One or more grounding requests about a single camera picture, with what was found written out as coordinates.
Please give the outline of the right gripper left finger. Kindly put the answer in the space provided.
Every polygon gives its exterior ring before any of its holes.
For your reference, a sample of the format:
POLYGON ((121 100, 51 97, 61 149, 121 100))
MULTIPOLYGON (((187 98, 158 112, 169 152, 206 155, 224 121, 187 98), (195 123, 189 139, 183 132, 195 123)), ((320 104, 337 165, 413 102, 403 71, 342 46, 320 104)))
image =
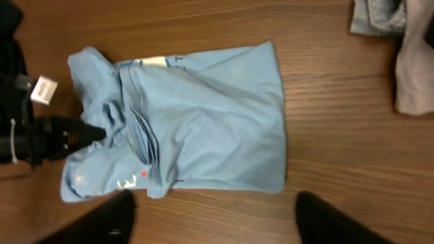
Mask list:
POLYGON ((37 244, 128 244, 135 210, 133 193, 124 190, 37 244))

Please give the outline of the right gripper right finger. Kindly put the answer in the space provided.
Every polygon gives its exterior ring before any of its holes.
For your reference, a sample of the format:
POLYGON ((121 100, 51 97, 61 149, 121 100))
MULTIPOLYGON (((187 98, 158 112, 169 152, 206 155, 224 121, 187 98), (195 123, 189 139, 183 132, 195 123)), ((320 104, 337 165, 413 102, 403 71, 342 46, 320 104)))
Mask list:
POLYGON ((295 214, 302 244, 393 244, 309 191, 297 194, 295 214))

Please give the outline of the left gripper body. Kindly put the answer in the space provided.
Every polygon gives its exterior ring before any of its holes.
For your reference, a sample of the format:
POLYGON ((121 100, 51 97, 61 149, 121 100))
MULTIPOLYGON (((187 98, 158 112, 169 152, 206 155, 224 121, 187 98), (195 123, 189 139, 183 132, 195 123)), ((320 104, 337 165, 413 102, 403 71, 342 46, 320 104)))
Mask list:
POLYGON ((1 87, 1 164, 27 161, 32 167, 46 156, 47 135, 35 118, 31 92, 38 79, 18 75, 1 87))

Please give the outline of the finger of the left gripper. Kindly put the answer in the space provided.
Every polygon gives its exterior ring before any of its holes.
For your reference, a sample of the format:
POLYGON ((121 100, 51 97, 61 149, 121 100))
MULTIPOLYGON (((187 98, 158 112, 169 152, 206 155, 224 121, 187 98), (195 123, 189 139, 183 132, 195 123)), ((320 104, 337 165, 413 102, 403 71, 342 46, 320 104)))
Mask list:
POLYGON ((50 159, 62 159, 106 138, 101 127, 64 117, 51 118, 50 159))

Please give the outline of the light blue printed t-shirt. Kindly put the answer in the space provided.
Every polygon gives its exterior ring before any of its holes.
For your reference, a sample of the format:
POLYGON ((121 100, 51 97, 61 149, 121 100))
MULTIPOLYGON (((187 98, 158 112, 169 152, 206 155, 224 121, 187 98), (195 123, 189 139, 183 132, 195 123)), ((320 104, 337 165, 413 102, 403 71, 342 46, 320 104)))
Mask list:
POLYGON ((106 137, 66 158, 63 201, 285 186, 285 98, 272 43, 118 63, 87 47, 68 65, 82 120, 106 137))

